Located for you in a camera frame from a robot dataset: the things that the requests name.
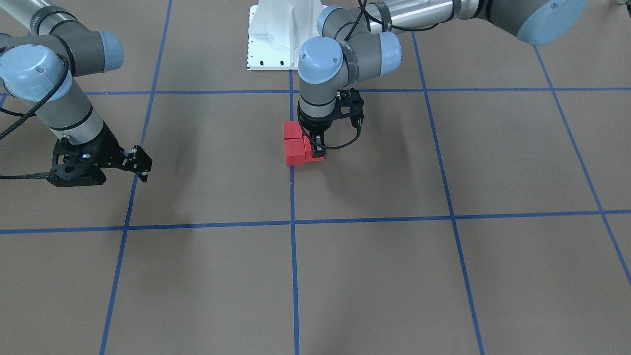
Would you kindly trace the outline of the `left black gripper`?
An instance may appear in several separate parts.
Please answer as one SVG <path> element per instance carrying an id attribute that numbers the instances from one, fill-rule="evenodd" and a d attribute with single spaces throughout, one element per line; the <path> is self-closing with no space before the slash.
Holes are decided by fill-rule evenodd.
<path id="1" fill-rule="evenodd" d="M 340 109 L 334 109 L 331 114 L 324 117 L 312 117 L 301 109 L 298 110 L 298 122 L 307 131 L 316 157 L 325 156 L 324 133 L 331 128 L 333 121 L 338 119 L 341 119 Z"/>

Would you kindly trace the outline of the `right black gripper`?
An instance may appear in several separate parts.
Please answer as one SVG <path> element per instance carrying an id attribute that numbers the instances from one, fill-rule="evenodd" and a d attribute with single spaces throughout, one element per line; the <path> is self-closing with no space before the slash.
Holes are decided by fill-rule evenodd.
<path id="1" fill-rule="evenodd" d="M 115 168 L 121 162 L 122 147 L 104 124 L 101 132 L 87 143 L 71 144 L 68 138 L 57 140 L 46 180 L 58 188 L 102 185 L 106 182 L 103 169 Z"/>

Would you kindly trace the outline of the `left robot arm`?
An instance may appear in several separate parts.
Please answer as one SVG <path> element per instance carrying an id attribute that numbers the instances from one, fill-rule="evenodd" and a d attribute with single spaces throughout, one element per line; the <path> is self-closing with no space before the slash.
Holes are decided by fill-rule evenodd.
<path id="1" fill-rule="evenodd" d="M 434 30 L 459 20 L 482 20 L 521 42 L 542 46 L 574 25 L 585 0 L 361 0 L 354 9 L 328 6 L 317 18 L 317 35 L 298 52 L 299 141 L 307 160 L 323 160 L 347 143 L 325 143 L 334 121 L 349 119 L 358 139 L 363 105 L 356 84 L 397 70 L 402 34 Z"/>

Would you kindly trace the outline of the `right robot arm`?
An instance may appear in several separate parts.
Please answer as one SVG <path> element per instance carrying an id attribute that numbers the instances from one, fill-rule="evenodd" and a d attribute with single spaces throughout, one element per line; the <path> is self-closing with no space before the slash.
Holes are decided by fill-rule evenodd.
<path id="1" fill-rule="evenodd" d="M 126 156 L 76 78 L 122 67 L 122 43 L 51 0 L 3 0 L 1 8 L 30 29 L 30 36 L 1 34 L 2 85 L 28 108 L 1 137 L 38 117 L 57 138 L 50 170 L 17 179 L 61 188 L 104 184 L 103 169 L 124 169 Z"/>

